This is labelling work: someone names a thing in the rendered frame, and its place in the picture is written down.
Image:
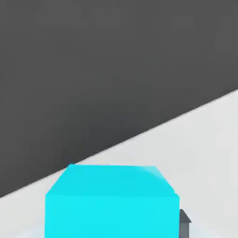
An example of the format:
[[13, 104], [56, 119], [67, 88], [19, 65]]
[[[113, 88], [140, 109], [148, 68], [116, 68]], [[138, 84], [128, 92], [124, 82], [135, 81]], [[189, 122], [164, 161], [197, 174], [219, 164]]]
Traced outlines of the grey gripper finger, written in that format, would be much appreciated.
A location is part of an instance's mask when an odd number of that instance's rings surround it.
[[180, 209], [179, 214], [179, 238], [189, 238], [189, 224], [191, 220], [183, 209]]

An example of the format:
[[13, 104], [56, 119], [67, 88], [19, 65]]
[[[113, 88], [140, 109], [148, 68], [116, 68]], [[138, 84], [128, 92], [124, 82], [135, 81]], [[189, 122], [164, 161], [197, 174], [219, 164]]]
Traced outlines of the small cyan cube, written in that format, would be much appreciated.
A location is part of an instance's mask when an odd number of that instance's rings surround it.
[[179, 238], [179, 202], [154, 166], [69, 165], [46, 194], [45, 238]]

